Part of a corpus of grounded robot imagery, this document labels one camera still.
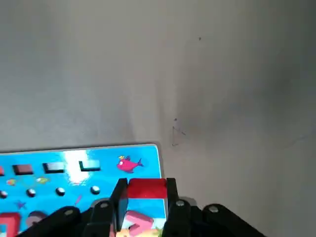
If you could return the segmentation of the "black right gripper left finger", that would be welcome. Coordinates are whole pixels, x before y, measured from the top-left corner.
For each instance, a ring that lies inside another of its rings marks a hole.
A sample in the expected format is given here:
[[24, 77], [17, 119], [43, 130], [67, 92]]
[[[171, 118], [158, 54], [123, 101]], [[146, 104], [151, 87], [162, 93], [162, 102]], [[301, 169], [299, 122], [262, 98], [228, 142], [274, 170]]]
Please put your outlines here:
[[127, 210], [126, 178], [120, 178], [107, 200], [80, 212], [77, 207], [65, 206], [25, 231], [20, 237], [114, 237], [121, 229]]

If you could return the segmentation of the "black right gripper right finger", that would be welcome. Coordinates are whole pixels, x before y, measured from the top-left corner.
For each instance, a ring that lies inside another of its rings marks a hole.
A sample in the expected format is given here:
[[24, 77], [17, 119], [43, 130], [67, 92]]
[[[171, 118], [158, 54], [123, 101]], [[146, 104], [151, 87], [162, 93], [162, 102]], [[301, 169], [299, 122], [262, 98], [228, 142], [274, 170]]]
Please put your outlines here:
[[260, 231], [225, 206], [212, 203], [203, 209], [178, 195], [176, 180], [166, 179], [168, 215], [163, 237], [263, 237]]

